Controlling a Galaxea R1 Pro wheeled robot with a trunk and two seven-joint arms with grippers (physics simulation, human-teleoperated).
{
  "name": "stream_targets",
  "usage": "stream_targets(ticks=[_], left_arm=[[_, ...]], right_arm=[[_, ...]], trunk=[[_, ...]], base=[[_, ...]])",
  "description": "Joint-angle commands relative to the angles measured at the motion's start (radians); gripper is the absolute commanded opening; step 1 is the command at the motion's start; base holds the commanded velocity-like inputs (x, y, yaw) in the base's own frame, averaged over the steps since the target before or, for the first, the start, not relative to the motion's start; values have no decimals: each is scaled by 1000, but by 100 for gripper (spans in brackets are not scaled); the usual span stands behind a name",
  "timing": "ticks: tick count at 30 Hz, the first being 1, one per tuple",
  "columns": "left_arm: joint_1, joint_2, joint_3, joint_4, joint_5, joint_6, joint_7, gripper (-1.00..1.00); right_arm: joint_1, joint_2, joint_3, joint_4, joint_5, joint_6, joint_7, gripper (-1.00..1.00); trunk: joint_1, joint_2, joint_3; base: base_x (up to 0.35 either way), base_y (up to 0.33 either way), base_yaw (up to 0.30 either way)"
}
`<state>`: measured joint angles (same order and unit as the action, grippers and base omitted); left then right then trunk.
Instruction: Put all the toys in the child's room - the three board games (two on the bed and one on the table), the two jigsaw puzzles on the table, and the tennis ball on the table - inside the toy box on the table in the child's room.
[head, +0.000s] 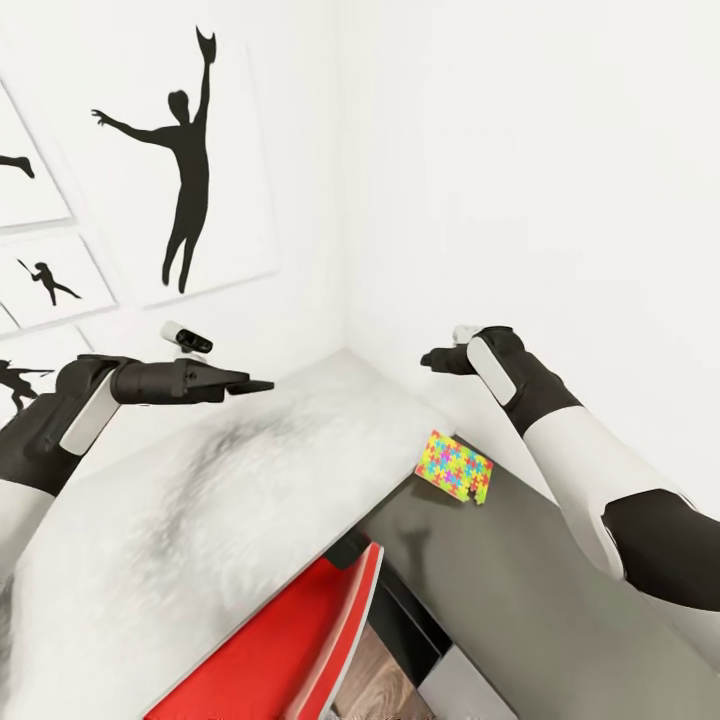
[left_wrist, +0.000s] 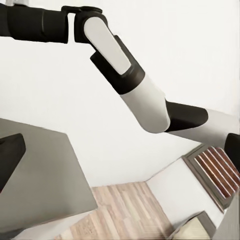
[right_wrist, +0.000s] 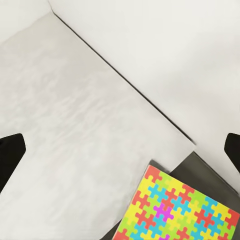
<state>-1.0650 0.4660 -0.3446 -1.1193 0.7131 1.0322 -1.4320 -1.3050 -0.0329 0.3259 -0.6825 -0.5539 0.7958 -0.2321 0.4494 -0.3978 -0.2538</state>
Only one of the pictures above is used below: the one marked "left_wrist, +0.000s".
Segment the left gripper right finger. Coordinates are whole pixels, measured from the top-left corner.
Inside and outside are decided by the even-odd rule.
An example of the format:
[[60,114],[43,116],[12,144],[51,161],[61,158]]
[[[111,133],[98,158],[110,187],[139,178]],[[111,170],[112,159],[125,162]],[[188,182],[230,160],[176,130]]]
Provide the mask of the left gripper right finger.
[[224,151],[240,173],[240,134],[230,132],[227,135]]

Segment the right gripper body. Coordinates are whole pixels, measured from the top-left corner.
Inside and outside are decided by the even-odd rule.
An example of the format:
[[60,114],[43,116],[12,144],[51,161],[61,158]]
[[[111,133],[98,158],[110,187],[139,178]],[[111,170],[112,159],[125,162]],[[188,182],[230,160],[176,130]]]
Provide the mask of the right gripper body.
[[0,37],[48,43],[44,33],[45,8],[0,3]]

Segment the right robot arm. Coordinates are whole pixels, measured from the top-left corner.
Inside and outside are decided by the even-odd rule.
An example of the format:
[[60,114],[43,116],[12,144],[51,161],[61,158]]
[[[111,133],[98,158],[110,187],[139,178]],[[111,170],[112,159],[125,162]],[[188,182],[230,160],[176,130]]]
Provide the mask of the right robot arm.
[[101,8],[65,5],[58,11],[30,7],[30,0],[6,0],[0,3],[0,37],[68,44],[68,14],[74,14],[74,41],[95,49],[90,60],[145,131],[220,148],[229,133],[240,135],[240,119],[233,115],[167,101],[121,38],[112,33]]

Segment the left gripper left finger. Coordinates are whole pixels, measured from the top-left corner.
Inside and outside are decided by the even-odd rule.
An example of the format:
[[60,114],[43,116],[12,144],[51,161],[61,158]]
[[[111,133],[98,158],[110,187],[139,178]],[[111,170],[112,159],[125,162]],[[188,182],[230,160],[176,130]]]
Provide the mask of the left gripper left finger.
[[0,138],[0,193],[25,153],[26,145],[21,133]]

